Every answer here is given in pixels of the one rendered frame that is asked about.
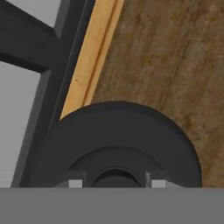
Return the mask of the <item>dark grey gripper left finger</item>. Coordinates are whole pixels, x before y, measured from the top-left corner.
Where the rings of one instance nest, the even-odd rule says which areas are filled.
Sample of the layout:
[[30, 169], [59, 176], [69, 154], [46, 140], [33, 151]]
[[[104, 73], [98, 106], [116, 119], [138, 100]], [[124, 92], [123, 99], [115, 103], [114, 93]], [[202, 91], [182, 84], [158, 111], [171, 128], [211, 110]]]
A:
[[59, 175], [55, 187], [83, 188], [86, 184], [86, 173], [82, 171], [66, 171]]

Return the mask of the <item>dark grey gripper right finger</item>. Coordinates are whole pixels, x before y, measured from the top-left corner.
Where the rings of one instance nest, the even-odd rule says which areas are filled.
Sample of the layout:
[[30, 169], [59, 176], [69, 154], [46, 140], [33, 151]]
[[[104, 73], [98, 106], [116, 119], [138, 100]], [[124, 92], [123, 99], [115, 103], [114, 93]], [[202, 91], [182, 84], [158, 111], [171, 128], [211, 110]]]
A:
[[172, 188], [178, 187], [177, 184], [172, 183], [164, 171], [147, 171], [145, 173], [145, 187], [146, 188]]

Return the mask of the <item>black cupboard frame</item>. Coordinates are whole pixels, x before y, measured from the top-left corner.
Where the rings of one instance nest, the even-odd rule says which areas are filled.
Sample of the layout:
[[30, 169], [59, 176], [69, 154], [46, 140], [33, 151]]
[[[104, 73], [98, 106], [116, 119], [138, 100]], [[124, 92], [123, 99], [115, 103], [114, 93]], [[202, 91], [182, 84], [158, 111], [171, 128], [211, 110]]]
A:
[[37, 146], [59, 121], [95, 0], [61, 0], [51, 27], [0, 0], [0, 61], [40, 74], [12, 179], [27, 187]]

